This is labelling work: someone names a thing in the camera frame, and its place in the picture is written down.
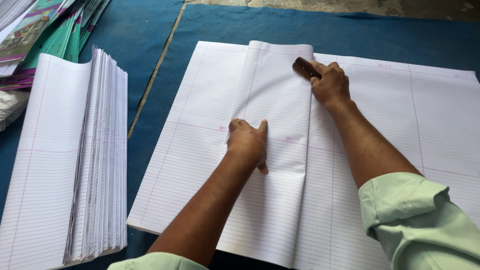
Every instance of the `wooden tool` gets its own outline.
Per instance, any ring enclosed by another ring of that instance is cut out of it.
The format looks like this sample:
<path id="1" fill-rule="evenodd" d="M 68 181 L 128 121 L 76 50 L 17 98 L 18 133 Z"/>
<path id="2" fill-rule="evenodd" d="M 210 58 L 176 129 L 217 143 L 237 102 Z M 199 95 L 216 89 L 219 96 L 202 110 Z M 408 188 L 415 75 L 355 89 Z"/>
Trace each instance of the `wooden tool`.
<path id="1" fill-rule="evenodd" d="M 322 78 L 320 73 L 313 68 L 312 64 L 302 57 L 298 57 L 293 63 L 292 67 L 307 80 L 310 80 L 312 77 L 318 77 L 320 79 Z"/>

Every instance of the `light green shirt sleeve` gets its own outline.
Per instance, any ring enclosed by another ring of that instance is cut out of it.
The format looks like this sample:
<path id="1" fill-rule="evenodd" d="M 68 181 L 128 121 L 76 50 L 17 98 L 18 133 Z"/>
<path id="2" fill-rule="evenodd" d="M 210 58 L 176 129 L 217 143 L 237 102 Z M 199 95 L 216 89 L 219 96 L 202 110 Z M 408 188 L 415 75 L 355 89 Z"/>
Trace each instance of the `light green shirt sleeve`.
<path id="1" fill-rule="evenodd" d="M 208 270 L 208 268 L 182 256 L 153 252 L 135 259 L 112 263 L 108 270 Z"/>
<path id="2" fill-rule="evenodd" d="M 394 270 L 480 269 L 480 231 L 450 202 L 448 187 L 396 172 L 359 189 L 363 228 Z"/>

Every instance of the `gray floor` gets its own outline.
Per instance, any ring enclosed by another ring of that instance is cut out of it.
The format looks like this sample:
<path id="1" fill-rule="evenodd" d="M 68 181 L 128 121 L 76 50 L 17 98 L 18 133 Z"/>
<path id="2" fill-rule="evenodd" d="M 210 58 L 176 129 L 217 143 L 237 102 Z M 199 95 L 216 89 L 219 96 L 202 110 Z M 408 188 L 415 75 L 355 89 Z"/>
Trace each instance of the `gray floor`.
<path id="1" fill-rule="evenodd" d="M 185 0 L 185 3 L 480 21 L 480 0 Z"/>

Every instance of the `hand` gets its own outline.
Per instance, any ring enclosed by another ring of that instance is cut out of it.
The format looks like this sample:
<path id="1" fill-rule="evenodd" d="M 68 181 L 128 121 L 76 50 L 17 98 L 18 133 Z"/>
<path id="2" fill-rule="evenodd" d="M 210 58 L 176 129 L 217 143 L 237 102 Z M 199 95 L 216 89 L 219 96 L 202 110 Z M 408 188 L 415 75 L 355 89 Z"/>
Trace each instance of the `hand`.
<path id="1" fill-rule="evenodd" d="M 251 161 L 267 174 L 267 119 L 263 119 L 258 129 L 250 126 L 247 121 L 234 117 L 228 126 L 231 134 L 227 141 L 228 151 Z"/>
<path id="2" fill-rule="evenodd" d="M 348 76 L 345 76 L 345 72 L 337 62 L 332 62 L 328 66 L 315 61 L 310 63 L 322 75 L 321 79 L 317 77 L 310 79 L 312 93 L 319 102 L 328 108 L 330 105 L 350 100 Z"/>

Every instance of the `lined paper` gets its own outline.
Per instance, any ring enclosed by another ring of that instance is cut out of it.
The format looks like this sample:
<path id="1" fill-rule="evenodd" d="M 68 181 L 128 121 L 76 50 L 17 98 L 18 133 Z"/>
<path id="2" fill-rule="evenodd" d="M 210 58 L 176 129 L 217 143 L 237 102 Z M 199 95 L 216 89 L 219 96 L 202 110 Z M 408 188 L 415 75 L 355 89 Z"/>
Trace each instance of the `lined paper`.
<path id="1" fill-rule="evenodd" d="M 0 269 L 59 269 L 126 241 L 127 74 L 41 54 L 0 224 Z"/>
<path id="2" fill-rule="evenodd" d="M 474 173 L 480 169 L 479 155 L 462 148 L 462 143 L 479 147 L 473 139 L 480 133 L 474 73 L 314 55 L 324 64 L 339 63 L 365 117 L 427 178 L 450 186 L 451 200 L 479 226 L 479 201 L 473 195 L 480 192 L 480 175 Z M 380 244 L 363 232 L 358 191 L 333 120 L 314 98 L 311 110 L 294 267 L 389 269 Z"/>
<path id="3" fill-rule="evenodd" d="M 197 44 L 130 226 L 161 233 L 217 166 L 231 116 L 254 127 L 267 118 L 270 173 L 256 171 L 249 179 L 217 249 L 300 270 L 390 268 L 380 244 L 364 233 L 358 190 L 332 118 L 311 97 L 310 83 L 289 73 L 297 56 L 311 57 L 311 47 L 296 46 L 301 49 L 259 41 Z M 427 178 L 450 186 L 452 201 L 479 226 L 475 74 L 314 56 L 339 63 L 366 118 Z"/>
<path id="4" fill-rule="evenodd" d="M 63 265 L 90 71 L 40 55 L 0 225 L 0 269 Z"/>
<path id="5" fill-rule="evenodd" d="M 199 41 L 127 223 L 161 233 L 218 164 L 248 46 Z"/>
<path id="6" fill-rule="evenodd" d="M 310 82 L 291 67 L 299 56 L 312 60 L 313 48 L 249 43 L 232 116 L 254 127 L 268 119 L 269 173 L 254 171 L 217 245 L 220 250 L 285 267 L 291 266 L 295 248 L 311 101 Z"/>

